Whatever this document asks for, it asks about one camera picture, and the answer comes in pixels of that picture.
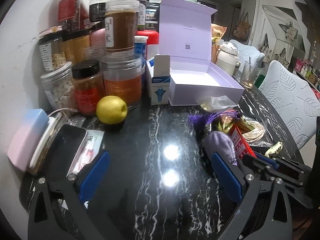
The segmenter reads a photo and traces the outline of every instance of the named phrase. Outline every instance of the box lid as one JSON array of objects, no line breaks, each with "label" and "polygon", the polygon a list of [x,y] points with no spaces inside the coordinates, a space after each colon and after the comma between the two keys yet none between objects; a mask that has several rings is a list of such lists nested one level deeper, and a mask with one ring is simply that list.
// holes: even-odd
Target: box lid
[{"label": "box lid", "polygon": [[186,0],[162,0],[159,52],[211,61],[211,7]]}]

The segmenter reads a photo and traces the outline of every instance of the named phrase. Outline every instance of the lemon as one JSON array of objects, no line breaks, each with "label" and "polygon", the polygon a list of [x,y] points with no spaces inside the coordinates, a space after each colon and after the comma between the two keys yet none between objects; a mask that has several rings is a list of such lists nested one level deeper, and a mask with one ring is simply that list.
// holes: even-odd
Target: lemon
[{"label": "lemon", "polygon": [[97,104],[97,117],[105,124],[122,122],[128,113],[127,104],[116,96],[102,98]]}]

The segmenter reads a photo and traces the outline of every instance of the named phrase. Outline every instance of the black phone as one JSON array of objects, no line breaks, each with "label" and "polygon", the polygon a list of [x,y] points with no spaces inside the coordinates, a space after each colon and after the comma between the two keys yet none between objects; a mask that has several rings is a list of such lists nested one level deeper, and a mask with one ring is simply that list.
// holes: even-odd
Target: black phone
[{"label": "black phone", "polygon": [[64,124],[47,152],[39,175],[50,182],[64,179],[86,137],[86,129]]}]

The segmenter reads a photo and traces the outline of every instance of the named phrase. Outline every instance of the white chair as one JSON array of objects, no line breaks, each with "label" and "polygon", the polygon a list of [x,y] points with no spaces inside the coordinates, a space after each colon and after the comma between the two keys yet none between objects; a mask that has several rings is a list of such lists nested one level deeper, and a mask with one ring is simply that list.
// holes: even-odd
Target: white chair
[{"label": "white chair", "polygon": [[308,83],[274,60],[259,90],[279,113],[301,149],[316,133],[316,117],[320,116],[320,103]]},{"label": "white chair", "polygon": [[239,66],[239,71],[242,73],[242,70],[244,68],[244,62],[249,62],[249,57],[251,58],[251,65],[253,66],[261,66],[262,61],[264,59],[264,54],[258,51],[255,47],[253,46],[248,46],[248,45],[243,45],[242,43],[236,41],[236,40],[230,40],[230,42],[237,46],[238,51],[239,51],[239,61],[240,61],[240,66]]}]

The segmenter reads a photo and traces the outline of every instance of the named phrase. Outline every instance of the glass with straw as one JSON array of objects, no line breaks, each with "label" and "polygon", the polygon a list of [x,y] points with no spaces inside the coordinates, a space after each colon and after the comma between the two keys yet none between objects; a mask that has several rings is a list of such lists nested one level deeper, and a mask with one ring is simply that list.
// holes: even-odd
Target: glass with straw
[{"label": "glass with straw", "polygon": [[256,82],[261,68],[251,65],[251,58],[249,57],[249,62],[244,63],[244,68],[241,74],[240,83],[248,89],[253,88],[254,83]]}]

